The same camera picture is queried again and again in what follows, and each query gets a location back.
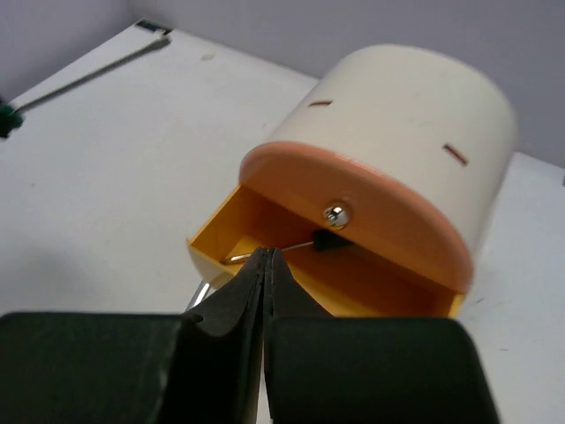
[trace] open compartment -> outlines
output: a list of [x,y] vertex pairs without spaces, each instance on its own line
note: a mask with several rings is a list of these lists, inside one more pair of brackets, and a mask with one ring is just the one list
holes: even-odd
[[[239,186],[188,243],[202,276],[221,285],[241,268],[223,265],[258,246],[304,243],[319,228],[245,186]],[[338,316],[451,316],[461,295],[401,269],[361,246],[284,253],[293,276]]]

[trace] gray wall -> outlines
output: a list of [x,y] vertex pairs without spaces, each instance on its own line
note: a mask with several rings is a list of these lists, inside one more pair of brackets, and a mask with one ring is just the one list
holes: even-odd
[[360,47],[396,42],[478,67],[515,104],[521,149],[565,166],[564,0],[131,0],[159,19],[321,76]]
[[127,0],[0,0],[0,95],[20,95],[132,22]]

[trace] white table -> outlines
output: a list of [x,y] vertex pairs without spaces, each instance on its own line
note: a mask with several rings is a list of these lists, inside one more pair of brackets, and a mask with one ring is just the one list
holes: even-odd
[[[199,38],[45,106],[0,145],[0,313],[179,312],[185,248],[316,80]],[[156,37],[131,27],[23,104]],[[515,155],[460,321],[508,423],[565,417],[564,170]],[[268,422],[264,391],[258,422]]]

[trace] silver knob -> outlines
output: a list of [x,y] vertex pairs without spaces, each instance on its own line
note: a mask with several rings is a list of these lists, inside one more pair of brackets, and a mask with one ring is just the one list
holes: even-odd
[[330,206],[324,209],[326,224],[335,229],[342,229],[350,221],[347,211],[343,206]]

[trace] table surface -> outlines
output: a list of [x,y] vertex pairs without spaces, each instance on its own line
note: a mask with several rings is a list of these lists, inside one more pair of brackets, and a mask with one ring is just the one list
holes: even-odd
[[[59,87],[156,37],[131,27],[31,89]],[[316,79],[175,31],[172,44],[32,110],[0,145],[0,313],[179,312],[185,248],[243,155]],[[516,154],[458,319],[501,416],[565,416],[564,170]],[[264,390],[258,422],[268,422]]]

